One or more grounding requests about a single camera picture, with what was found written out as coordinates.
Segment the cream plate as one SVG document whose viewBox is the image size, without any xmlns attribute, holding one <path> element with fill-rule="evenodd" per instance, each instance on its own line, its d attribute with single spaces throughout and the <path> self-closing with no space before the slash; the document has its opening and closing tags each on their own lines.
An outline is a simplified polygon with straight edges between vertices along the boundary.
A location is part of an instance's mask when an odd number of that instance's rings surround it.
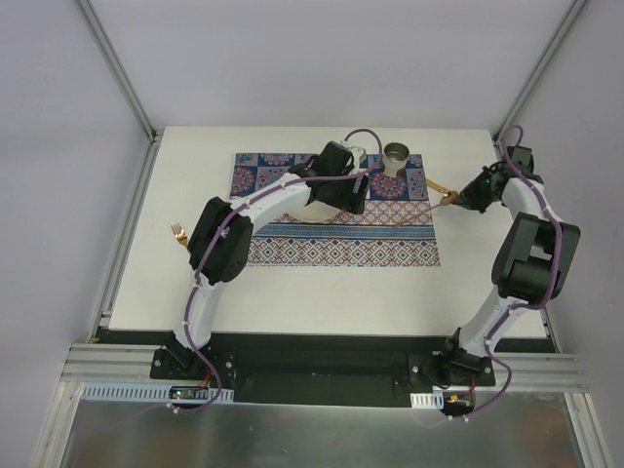
<svg viewBox="0 0 624 468">
<path fill-rule="evenodd" d="M 321 223 L 329 221 L 339 214 L 340 209 L 319 201 L 287 212 L 288 216 L 302 223 Z"/>
</svg>

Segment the copper spoon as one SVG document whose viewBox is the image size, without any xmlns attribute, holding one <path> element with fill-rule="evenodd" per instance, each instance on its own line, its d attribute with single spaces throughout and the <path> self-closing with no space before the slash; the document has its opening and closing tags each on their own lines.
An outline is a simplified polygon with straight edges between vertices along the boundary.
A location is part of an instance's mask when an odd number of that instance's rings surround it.
<svg viewBox="0 0 624 468">
<path fill-rule="evenodd" d="M 417 212 L 416 214 L 413 214 L 411 216 L 408 216 L 404 219 L 402 219 L 401 221 L 397 222 L 394 224 L 394 227 L 399 227 L 399 226 L 405 226 L 405 225 L 411 225 L 414 221 L 418 221 L 418 219 L 425 214 L 429 214 L 431 213 L 433 210 L 440 208 L 440 207 L 445 207 L 448 205 L 451 205 L 452 202 L 459 196 L 459 193 L 456 191 L 450 191 L 450 192 L 446 192 L 443 194 L 442 198 L 440 199 L 440 201 L 433 205 L 430 206 L 428 209 L 425 209 L 421 212 Z"/>
</svg>

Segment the gold knife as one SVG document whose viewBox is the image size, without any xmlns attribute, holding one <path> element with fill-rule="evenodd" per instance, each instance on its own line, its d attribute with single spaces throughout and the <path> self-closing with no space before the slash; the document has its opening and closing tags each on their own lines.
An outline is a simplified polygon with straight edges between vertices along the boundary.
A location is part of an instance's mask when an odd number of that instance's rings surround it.
<svg viewBox="0 0 624 468">
<path fill-rule="evenodd" d="M 426 184 L 429 188 L 442 193 L 442 194 L 449 194 L 451 192 L 450 189 L 445 188 L 444 186 L 442 186 L 441 184 L 434 182 L 433 180 L 430 179 L 426 179 Z"/>
</svg>

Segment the patterned cloth placemat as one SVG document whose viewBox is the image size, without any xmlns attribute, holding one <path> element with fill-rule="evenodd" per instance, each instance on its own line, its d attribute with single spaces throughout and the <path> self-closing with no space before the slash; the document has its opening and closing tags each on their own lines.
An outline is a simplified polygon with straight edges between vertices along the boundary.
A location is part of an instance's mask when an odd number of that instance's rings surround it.
<svg viewBox="0 0 624 468">
<path fill-rule="evenodd" d="M 440 265 L 432 214 L 411 225 L 402 219 L 428 209 L 422 158 L 409 156 L 398 177 L 387 177 L 379 158 L 370 155 L 362 169 L 370 172 L 363 214 L 340 211 L 321 223 L 302 223 L 287 214 L 253 234 L 248 256 L 252 266 L 431 267 Z"/>
</svg>

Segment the metal cup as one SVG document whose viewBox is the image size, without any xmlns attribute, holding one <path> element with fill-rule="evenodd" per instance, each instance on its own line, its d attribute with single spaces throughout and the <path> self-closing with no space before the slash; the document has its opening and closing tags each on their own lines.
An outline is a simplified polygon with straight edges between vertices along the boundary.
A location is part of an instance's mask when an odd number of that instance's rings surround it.
<svg viewBox="0 0 624 468">
<path fill-rule="evenodd" d="M 398 177 L 404 171 L 410 157 L 409 148 L 403 143 L 389 142 L 383 148 L 382 169 L 387 177 Z"/>
</svg>

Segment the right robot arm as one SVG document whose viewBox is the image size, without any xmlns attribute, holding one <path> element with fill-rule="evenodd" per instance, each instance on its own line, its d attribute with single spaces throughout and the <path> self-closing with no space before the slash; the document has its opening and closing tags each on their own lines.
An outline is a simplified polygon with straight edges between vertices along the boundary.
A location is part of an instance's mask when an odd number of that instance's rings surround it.
<svg viewBox="0 0 624 468">
<path fill-rule="evenodd" d="M 492 265 L 489 296 L 445 342 L 439 373 L 449 384 L 483 373 L 496 343 L 518 317 L 561 293 L 581 238 L 580 228 L 549 205 L 527 147 L 505 147 L 503 159 L 484 167 L 452 200 L 481 214 L 495 202 L 509 210 L 513 224 Z"/>
</svg>

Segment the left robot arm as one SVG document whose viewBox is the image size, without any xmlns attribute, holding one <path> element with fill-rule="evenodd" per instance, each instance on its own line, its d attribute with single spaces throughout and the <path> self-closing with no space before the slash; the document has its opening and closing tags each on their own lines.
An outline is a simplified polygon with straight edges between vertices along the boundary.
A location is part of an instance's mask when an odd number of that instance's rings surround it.
<svg viewBox="0 0 624 468">
<path fill-rule="evenodd" d="M 197 378 L 205 370 L 207 358 L 200 348 L 211 339 L 225 286 L 247 265 L 253 234 L 314 202 L 362 214 L 370 182 L 369 171 L 361 168 L 366 159 L 365 149 L 331 141 L 320 154 L 251 195 L 230 200 L 214 197 L 206 204 L 187 246 L 193 269 L 189 297 L 166 342 L 172 366 L 183 378 Z"/>
</svg>

